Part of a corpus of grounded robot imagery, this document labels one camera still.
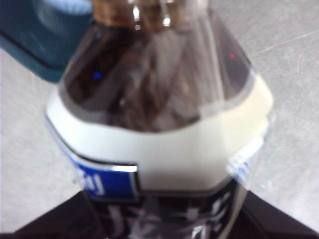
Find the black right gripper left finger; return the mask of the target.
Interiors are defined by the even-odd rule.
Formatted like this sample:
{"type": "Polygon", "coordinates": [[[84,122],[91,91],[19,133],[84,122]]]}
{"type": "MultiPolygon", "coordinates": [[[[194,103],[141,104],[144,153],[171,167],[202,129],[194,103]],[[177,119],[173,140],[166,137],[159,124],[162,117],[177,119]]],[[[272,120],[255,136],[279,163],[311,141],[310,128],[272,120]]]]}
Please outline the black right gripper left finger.
{"type": "Polygon", "coordinates": [[[100,226],[83,192],[12,234],[14,239],[98,239],[100,226]]]}

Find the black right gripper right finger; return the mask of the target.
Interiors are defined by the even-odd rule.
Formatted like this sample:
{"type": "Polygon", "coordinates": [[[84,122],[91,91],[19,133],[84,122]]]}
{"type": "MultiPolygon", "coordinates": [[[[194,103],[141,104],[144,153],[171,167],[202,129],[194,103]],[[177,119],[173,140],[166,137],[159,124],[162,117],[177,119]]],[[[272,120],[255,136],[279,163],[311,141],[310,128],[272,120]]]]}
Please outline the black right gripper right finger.
{"type": "Polygon", "coordinates": [[[248,193],[231,230],[233,239],[317,239],[318,232],[248,193]]]}

